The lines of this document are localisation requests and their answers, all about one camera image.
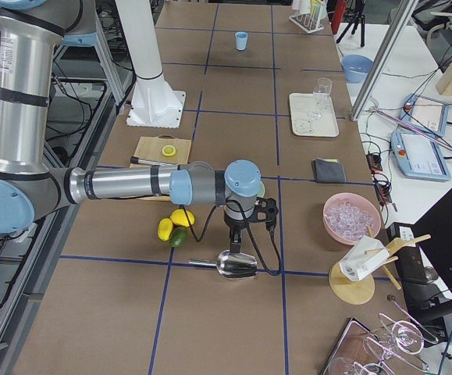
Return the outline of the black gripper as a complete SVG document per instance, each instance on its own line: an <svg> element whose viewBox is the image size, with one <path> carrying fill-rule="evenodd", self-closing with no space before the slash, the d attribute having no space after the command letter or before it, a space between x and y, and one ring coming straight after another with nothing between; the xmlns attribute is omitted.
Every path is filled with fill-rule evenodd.
<svg viewBox="0 0 452 375"><path fill-rule="evenodd" d="M230 251L232 253L240 252L242 231L247 229L248 220L243 218L241 211L235 211L226 206L224 208L224 221L229 228Z"/></svg>

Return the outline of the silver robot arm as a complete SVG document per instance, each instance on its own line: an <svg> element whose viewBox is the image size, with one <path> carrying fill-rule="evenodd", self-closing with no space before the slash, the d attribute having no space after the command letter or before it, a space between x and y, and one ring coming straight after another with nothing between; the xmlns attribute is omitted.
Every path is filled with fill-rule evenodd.
<svg viewBox="0 0 452 375"><path fill-rule="evenodd" d="M85 200L168 196L176 205L223 207L226 223L251 223L261 174L248 160L117 170L49 168L43 162L53 52L67 38L96 39L93 1L0 1L0 234L28 228Z"/></svg>

